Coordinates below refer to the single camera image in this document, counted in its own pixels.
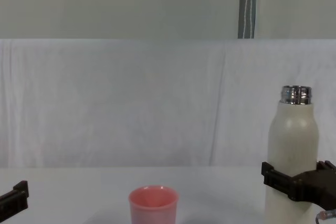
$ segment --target white table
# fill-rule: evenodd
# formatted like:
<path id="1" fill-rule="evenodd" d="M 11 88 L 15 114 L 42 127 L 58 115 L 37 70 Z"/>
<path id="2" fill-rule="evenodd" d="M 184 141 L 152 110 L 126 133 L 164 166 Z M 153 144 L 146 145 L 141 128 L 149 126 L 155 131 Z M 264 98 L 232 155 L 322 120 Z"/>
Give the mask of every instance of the white table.
<path id="1" fill-rule="evenodd" d="M 129 224 L 128 194 L 163 184 L 180 194 L 176 224 L 261 224 L 259 167 L 0 169 L 4 194 L 28 180 L 29 208 L 6 224 Z"/>

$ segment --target white curtain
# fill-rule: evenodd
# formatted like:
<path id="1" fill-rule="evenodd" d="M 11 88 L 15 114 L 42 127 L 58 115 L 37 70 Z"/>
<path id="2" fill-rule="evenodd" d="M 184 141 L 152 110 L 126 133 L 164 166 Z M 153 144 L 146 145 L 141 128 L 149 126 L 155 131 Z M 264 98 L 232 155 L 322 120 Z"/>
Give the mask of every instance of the white curtain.
<path id="1" fill-rule="evenodd" d="M 0 41 L 1 167 L 253 165 L 281 86 L 336 161 L 336 40 Z"/>
<path id="2" fill-rule="evenodd" d="M 255 38 L 336 38 L 335 0 L 257 0 Z"/>

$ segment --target water bottle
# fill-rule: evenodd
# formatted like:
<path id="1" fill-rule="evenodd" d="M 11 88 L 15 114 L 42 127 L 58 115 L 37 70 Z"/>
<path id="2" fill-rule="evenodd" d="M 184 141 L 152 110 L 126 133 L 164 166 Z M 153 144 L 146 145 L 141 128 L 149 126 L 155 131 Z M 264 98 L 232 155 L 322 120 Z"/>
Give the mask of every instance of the water bottle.
<path id="1" fill-rule="evenodd" d="M 313 115 L 311 88 L 282 87 L 277 113 L 268 136 L 268 163 L 294 176 L 316 169 L 319 132 Z M 314 223 L 311 203 L 291 201 L 287 195 L 266 188 L 265 224 Z"/>

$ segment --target pink cup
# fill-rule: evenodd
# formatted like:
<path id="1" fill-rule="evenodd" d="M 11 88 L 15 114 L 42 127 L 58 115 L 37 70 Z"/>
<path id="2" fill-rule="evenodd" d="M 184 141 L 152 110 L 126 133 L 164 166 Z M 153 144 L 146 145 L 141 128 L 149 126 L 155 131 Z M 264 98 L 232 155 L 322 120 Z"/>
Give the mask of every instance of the pink cup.
<path id="1" fill-rule="evenodd" d="M 175 224 L 179 195 L 165 186 L 144 186 L 130 193 L 132 224 Z"/>

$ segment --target metal bottle cap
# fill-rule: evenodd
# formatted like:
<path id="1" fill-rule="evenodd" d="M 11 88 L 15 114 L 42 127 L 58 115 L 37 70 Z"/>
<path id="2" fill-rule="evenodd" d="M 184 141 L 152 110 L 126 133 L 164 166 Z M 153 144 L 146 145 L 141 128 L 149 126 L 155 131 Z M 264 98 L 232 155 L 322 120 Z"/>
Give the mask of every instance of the metal bottle cap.
<path id="1" fill-rule="evenodd" d="M 311 87 L 283 86 L 280 102 L 301 105 L 311 104 Z"/>

